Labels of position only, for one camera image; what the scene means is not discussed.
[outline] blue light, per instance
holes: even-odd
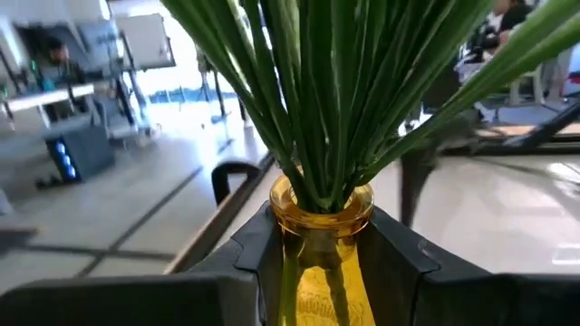
[[[62,142],[57,142],[56,143],[56,150],[61,153],[64,154],[66,152],[66,148],[64,147],[64,145],[62,144]]]
[[[63,163],[65,166],[69,167],[71,165],[71,158],[68,155],[63,156]]]
[[[76,177],[76,170],[73,167],[69,167],[69,177],[75,178]]]

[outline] gray floor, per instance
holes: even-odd
[[[39,148],[18,164],[5,161],[0,174],[15,213],[0,217],[0,229],[37,233],[0,254],[0,292],[45,278],[162,273],[215,212],[212,168],[229,158],[258,162],[266,154],[236,114],[227,125],[202,128],[202,110],[154,108],[162,136],[143,148],[118,150],[114,168],[82,185],[36,190],[34,179],[51,169]],[[232,187],[242,181],[233,178]]]

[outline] yellow glass vase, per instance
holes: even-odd
[[[311,214],[287,177],[274,183],[270,205],[284,238],[280,325],[374,325],[356,247],[372,201],[370,186],[357,187],[342,212]]]

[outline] black holder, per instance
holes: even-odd
[[[377,325],[578,325],[580,277],[491,274],[375,208],[358,235]],[[0,297],[3,325],[277,325],[282,240],[264,204],[187,273],[30,283]]]

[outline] whiteboard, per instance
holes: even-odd
[[[127,37],[137,70],[175,66],[160,14],[116,17],[115,23],[119,32],[125,33]],[[129,66],[126,53],[124,57],[125,64]]]

